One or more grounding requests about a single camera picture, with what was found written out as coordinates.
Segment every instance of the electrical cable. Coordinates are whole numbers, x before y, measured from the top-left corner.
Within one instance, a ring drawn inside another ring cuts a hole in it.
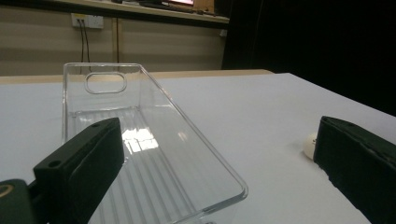
[[[79,32],[81,33],[81,62],[84,62],[84,34],[82,33],[81,20],[77,20],[79,25]]]
[[[87,30],[85,29],[85,22],[82,21],[82,28],[84,29],[84,34],[85,34],[85,41],[87,43],[87,58],[88,58],[88,63],[91,62],[90,60],[90,45],[88,44],[88,36],[87,36]]]

